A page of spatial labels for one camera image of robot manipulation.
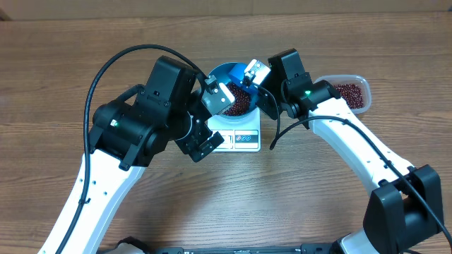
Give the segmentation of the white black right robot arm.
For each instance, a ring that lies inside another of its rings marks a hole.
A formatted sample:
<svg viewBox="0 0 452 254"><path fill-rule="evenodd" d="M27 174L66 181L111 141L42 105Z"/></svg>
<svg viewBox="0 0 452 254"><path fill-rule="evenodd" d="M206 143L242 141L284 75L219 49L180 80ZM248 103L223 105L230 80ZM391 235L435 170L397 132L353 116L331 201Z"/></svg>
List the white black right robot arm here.
<svg viewBox="0 0 452 254"><path fill-rule="evenodd" d="M428 164L415 167L381 142L327 81L313 82L296 49L246 67L251 86L267 94L258 107L279 121L283 111L295 119L277 128L279 140L304 126L325 140L351 168L369 194L362 228L333 243L308 243L303 253L411 253L412 247L443 233L441 179Z"/></svg>

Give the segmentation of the blue plastic measuring scoop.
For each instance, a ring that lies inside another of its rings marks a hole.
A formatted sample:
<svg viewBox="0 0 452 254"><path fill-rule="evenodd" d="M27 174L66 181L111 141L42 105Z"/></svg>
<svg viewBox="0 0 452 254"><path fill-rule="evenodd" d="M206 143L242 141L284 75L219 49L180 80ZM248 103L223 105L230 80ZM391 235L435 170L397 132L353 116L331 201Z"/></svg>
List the blue plastic measuring scoop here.
<svg viewBox="0 0 452 254"><path fill-rule="evenodd" d="M244 63L234 63L232 64L232 69L228 72L227 76L243 91L248 92L250 95L257 95L258 90L255 87L247 87L246 85L242 84L245 68L246 64Z"/></svg>

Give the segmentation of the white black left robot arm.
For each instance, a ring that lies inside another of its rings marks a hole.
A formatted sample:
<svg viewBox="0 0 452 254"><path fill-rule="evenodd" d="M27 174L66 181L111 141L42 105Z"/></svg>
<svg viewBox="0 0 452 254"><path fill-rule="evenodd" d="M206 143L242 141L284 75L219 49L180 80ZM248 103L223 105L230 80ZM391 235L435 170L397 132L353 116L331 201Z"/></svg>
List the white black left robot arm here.
<svg viewBox="0 0 452 254"><path fill-rule="evenodd" d="M234 104L215 76L194 90L200 71L168 56L136 85L94 113L88 154L41 253L95 253L117 209L153 157L174 141L194 162L222 142L206 121Z"/></svg>

